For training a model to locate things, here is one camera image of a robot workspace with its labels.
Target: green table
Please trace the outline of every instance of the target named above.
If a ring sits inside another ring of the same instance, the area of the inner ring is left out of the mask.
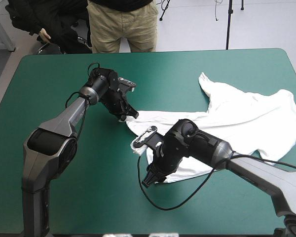
[[[296,74],[280,49],[26,56],[0,105],[0,233],[23,229],[24,140],[64,109],[94,61],[137,83],[128,94],[137,110],[207,110],[208,98],[198,85],[201,72],[263,95],[287,89],[296,102]],[[229,171],[215,173],[177,210],[154,208],[138,186],[137,156],[129,147],[134,138],[102,104],[88,110],[75,159],[51,183],[52,233],[272,234],[284,226],[270,197]],[[296,165],[296,145],[282,160]],[[146,165],[142,160],[142,170]],[[202,180],[156,185],[148,193],[157,204],[173,206]]]

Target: person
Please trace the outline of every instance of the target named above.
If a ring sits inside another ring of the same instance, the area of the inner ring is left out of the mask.
[[[158,9],[155,0],[88,0],[93,53],[119,52],[125,37],[131,52],[155,51]]]
[[[10,0],[32,31],[44,42],[57,44],[66,53],[91,53],[88,46],[78,42],[78,35],[61,15],[79,16],[86,12],[87,0]]]

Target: khaki pants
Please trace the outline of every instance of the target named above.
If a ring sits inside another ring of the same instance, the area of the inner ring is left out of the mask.
[[[119,52],[122,37],[131,52],[155,51],[158,9],[155,0],[131,12],[110,9],[88,1],[93,53]]]

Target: black cable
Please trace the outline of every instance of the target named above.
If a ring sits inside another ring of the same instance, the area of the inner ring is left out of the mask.
[[[209,174],[207,175],[207,177],[205,178],[205,180],[198,186],[198,188],[190,195],[188,196],[184,201],[182,201],[180,204],[176,205],[176,206],[173,206],[173,207],[169,207],[169,208],[164,208],[164,207],[160,207],[158,206],[157,204],[155,204],[147,195],[147,193],[145,192],[143,186],[142,186],[142,183],[141,183],[141,180],[140,180],[140,158],[141,157],[138,157],[138,161],[137,161],[137,171],[138,171],[138,182],[139,182],[139,186],[140,186],[140,189],[142,190],[143,194],[145,195],[145,197],[147,198],[147,200],[156,208],[158,208],[159,210],[163,210],[163,211],[170,211],[170,210],[174,210],[174,209],[177,209],[179,208],[180,206],[184,205],[188,200],[190,200],[204,185],[205,183],[209,180],[209,178],[212,176],[212,174],[214,173],[216,167],[218,167],[220,164],[224,163],[224,162],[227,162],[231,159],[236,159],[236,158],[241,158],[241,157],[247,157],[247,158],[251,158],[251,159],[256,159],[256,160],[259,160],[259,161],[266,161],[266,162],[271,162],[271,163],[275,163],[275,164],[281,164],[281,165],[285,165],[285,166],[288,166],[288,167],[291,167],[291,168],[295,168],[296,169],[296,166],[294,165],[291,165],[291,164],[287,164],[287,163],[284,163],[284,162],[280,162],[280,161],[273,161],[273,160],[268,160],[268,159],[262,159],[262,158],[259,158],[259,157],[254,157],[254,156],[251,156],[251,155],[234,155],[232,156],[230,159],[222,159],[220,160],[214,167],[213,169],[211,170],[211,172],[209,172]]]
[[[182,201],[180,204],[174,206],[174,207],[170,207],[170,208],[164,208],[164,207],[160,207],[158,206],[157,204],[155,204],[147,195],[147,193],[145,192],[143,186],[142,186],[142,183],[140,181],[140,158],[141,157],[138,157],[138,161],[137,161],[137,171],[138,171],[138,182],[139,182],[139,186],[140,186],[140,189],[142,190],[143,194],[145,195],[145,197],[147,198],[147,200],[156,208],[158,208],[159,210],[163,210],[163,211],[170,211],[170,210],[174,210],[174,209],[177,209],[179,208],[180,206],[184,205],[188,200],[190,200],[203,186],[204,184],[209,180],[209,178],[212,176],[212,174],[214,173],[215,171],[215,168],[222,164],[223,162],[226,162],[227,159],[222,159],[220,160],[215,166],[214,168],[211,170],[211,172],[209,172],[209,174],[207,175],[207,177],[205,178],[205,180],[198,186],[198,188],[190,195],[188,196],[184,201]]]
[[[77,142],[78,142],[78,139],[80,137],[81,131],[83,129],[85,115],[87,114],[88,103],[90,104],[89,98],[84,98],[84,112],[83,112],[83,116],[82,116],[82,121],[81,121],[80,129],[79,129],[79,132],[78,132],[78,135],[77,135],[77,139],[76,139]]]
[[[218,19],[217,19],[217,3],[222,4],[222,1],[215,0],[215,18],[216,18],[216,21],[218,21]]]
[[[76,92],[72,93],[69,96],[69,98],[67,99],[66,104],[65,104],[65,108],[68,107],[68,102],[71,100],[72,96],[75,95],[75,94],[78,94],[80,97],[84,98],[84,111],[83,111],[83,116],[82,116],[82,122],[81,122],[81,126],[80,126],[80,129],[79,129],[77,138],[76,138],[76,142],[78,142],[78,139],[79,139],[80,134],[81,134],[82,129],[83,129],[83,125],[84,125],[85,115],[87,113],[88,104],[90,105],[90,98],[88,96],[84,96],[79,91],[76,91]]]
[[[251,156],[251,155],[241,155],[241,154],[239,154],[239,155],[234,155],[231,158],[234,159],[234,158],[241,158],[241,157],[247,157],[247,158],[251,158],[251,159],[256,159],[256,160],[260,160],[260,161],[274,163],[274,164],[281,164],[281,165],[285,165],[285,166],[288,166],[290,168],[296,169],[296,166],[292,165],[292,164],[284,163],[284,162],[281,162],[281,161],[273,161],[273,160],[269,160],[269,159],[262,159],[262,158],[254,157],[254,156]]]
[[[164,3],[165,1],[167,1],[167,5],[166,5],[165,8],[163,8],[163,3]],[[168,7],[169,7],[169,2],[170,2],[170,0],[162,0],[162,2],[161,2],[161,10],[162,10],[162,11],[165,11],[165,10],[168,9]]]

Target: shirt sleeve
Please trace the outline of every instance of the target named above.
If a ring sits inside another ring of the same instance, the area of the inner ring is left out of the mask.
[[[27,0],[11,0],[11,2],[16,11],[29,24],[32,29],[32,33],[38,34],[42,27],[40,26],[40,22]]]

